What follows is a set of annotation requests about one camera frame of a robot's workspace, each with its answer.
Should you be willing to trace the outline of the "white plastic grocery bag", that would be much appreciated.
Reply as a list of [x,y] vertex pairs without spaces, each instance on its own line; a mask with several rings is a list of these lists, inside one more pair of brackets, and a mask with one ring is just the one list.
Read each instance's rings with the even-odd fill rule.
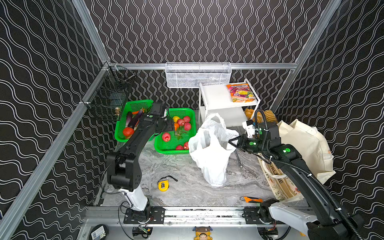
[[235,147],[229,140],[239,136],[226,127],[218,113],[208,114],[196,135],[189,140],[189,153],[201,169],[204,179],[213,187],[221,187],[227,181],[226,170]]

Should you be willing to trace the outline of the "red apple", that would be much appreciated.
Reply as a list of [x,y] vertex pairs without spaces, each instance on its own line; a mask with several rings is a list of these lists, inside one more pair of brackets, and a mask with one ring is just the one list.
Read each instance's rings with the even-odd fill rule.
[[184,130],[185,130],[185,131],[190,131],[191,129],[192,129],[192,125],[191,125],[191,123],[186,122],[186,123],[184,124]]

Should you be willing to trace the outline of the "cream canvas tote bag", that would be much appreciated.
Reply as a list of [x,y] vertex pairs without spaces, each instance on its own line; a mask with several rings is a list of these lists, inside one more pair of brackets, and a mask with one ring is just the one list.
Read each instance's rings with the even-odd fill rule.
[[[277,126],[282,143],[291,144],[296,148],[309,170],[322,184],[336,174],[334,156],[326,138],[317,128],[310,127],[299,120],[294,120],[291,124],[280,121]],[[289,203],[304,199],[299,188],[275,164],[268,165],[261,160],[259,163],[278,201]]]

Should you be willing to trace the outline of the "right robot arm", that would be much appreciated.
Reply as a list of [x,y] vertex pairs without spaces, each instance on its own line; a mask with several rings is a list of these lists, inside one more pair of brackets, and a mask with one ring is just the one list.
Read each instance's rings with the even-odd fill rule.
[[278,126],[260,123],[256,138],[246,134],[229,140],[243,152],[256,155],[263,163],[275,164],[298,187],[312,214],[284,205],[277,200],[262,203],[259,219],[265,224],[282,222],[306,234],[311,240],[360,240],[360,215],[350,215],[310,171],[302,155],[290,144],[283,144]]

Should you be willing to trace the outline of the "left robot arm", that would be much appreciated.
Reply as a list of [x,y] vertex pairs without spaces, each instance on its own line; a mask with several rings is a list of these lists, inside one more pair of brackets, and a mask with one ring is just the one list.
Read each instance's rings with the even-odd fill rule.
[[169,117],[167,105],[153,103],[148,113],[134,117],[129,126],[136,127],[130,139],[116,152],[107,155],[107,182],[124,193],[134,211],[143,212],[149,200],[140,186],[140,154],[152,136],[173,131],[174,122]]

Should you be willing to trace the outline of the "yellow lemon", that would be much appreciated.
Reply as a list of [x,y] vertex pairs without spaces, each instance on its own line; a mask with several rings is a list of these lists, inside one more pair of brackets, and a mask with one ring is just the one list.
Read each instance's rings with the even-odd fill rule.
[[173,121],[174,121],[175,123],[177,123],[179,119],[180,119],[180,118],[179,118],[178,116],[174,116],[174,117],[173,117]]

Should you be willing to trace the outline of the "metal wrench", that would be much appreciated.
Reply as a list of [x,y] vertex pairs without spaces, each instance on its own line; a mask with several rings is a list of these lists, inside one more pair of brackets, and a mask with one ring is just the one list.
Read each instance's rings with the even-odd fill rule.
[[240,168],[243,168],[244,166],[243,166],[243,164],[242,164],[242,162],[241,162],[241,159],[240,159],[240,156],[239,156],[237,150],[235,150],[235,155],[236,155],[236,158],[237,158],[239,167],[240,167]]

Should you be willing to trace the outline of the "left green basket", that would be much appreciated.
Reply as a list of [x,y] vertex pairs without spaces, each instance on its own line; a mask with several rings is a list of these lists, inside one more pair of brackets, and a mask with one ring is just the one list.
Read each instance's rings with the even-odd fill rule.
[[127,130],[130,122],[140,110],[149,111],[153,102],[152,100],[139,100],[125,103],[120,111],[121,118],[117,121],[115,128],[115,139],[118,142],[126,143],[129,140],[130,136],[124,133],[133,133],[133,131]]

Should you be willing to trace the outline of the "green basket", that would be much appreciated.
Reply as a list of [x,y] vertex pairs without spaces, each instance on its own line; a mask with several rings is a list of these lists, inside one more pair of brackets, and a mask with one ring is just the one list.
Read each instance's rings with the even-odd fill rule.
[[191,129],[186,131],[184,127],[179,127],[177,131],[168,132],[171,136],[171,139],[168,142],[163,141],[163,134],[160,134],[155,137],[155,150],[164,155],[187,155],[189,154],[189,150],[184,149],[184,145],[197,133],[195,112],[189,108],[170,108],[169,111],[170,118],[175,116],[180,117],[181,119],[189,117]]
[[125,103],[120,111],[121,118],[117,121],[115,128],[115,139],[118,142],[126,143],[129,140],[130,136],[124,133],[133,133],[133,131],[127,130],[130,122],[140,110],[149,111],[153,102],[152,100],[139,100]]

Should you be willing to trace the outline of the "purple eggplant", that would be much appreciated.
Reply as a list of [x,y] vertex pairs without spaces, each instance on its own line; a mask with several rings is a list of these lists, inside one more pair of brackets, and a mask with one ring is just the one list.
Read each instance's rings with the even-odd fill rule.
[[128,127],[129,123],[131,122],[133,118],[133,113],[128,111],[127,114],[126,114],[126,123],[125,123],[125,127]]

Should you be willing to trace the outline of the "right green basket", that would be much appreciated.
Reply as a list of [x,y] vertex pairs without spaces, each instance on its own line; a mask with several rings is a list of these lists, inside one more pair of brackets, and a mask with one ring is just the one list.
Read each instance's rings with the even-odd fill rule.
[[177,131],[168,132],[171,136],[171,139],[168,142],[163,141],[163,134],[160,134],[155,137],[155,150],[164,155],[187,155],[189,154],[189,150],[184,149],[184,145],[197,133],[195,112],[189,108],[170,108],[169,111],[170,118],[175,116],[180,117],[181,119],[189,117],[191,129],[186,131],[184,127],[179,127]]

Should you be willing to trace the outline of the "red tomato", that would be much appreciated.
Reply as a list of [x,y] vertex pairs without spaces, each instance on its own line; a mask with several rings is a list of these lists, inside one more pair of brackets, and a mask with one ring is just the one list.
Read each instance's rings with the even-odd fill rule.
[[124,135],[126,138],[130,138],[131,135],[134,134],[134,132],[135,132],[134,129],[132,129],[132,128],[130,128],[130,127],[126,127],[126,128],[124,128],[124,130],[123,130],[123,135]]

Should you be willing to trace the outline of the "orange snack bag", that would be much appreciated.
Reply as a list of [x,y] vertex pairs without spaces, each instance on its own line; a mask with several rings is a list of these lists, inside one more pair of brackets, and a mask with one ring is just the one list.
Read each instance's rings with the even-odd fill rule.
[[226,87],[233,103],[248,103],[257,99],[249,84],[226,85]]

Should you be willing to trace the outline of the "white two-tier shelf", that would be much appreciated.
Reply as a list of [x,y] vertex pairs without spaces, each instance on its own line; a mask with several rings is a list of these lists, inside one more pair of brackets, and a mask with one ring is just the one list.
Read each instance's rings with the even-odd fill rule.
[[224,119],[227,127],[241,126],[248,120],[243,108],[255,107],[257,109],[261,103],[261,98],[257,95],[252,84],[245,79],[240,83],[229,84],[231,87],[247,85],[251,95],[255,98],[250,102],[234,102],[228,84],[220,85],[199,85],[199,123],[206,120],[209,114],[217,113]]

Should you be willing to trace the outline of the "orange utility knife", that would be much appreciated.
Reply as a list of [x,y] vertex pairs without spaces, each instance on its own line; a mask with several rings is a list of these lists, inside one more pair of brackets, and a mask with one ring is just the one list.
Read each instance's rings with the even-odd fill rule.
[[240,200],[246,203],[262,203],[263,200],[259,198],[254,198],[254,197],[247,197],[247,196],[242,196],[240,197]]

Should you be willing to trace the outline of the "yellow tape measure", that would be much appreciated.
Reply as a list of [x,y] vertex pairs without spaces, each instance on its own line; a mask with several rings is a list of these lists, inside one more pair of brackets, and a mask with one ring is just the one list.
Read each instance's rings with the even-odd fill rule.
[[178,182],[178,180],[170,175],[165,176],[158,181],[158,189],[161,192],[166,192],[169,189],[170,186],[170,180],[173,180],[175,182]]

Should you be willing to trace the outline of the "cartoon figure toy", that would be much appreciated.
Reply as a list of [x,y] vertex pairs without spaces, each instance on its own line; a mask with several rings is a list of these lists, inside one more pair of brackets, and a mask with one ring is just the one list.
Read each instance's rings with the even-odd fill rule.
[[208,227],[194,227],[193,231],[195,232],[196,236],[194,237],[194,240],[212,240],[211,232],[213,229]]

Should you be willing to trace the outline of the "metal base rail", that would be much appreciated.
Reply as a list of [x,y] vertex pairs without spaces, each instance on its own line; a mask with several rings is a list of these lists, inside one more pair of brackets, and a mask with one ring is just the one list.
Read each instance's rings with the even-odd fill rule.
[[[154,227],[253,227],[265,225],[258,214],[257,207],[152,207],[150,226]],[[314,221],[314,212],[310,208],[282,207],[272,209],[272,223],[306,224]],[[126,226],[139,225],[125,210],[118,207],[91,207],[85,217],[85,224],[105,224]]]

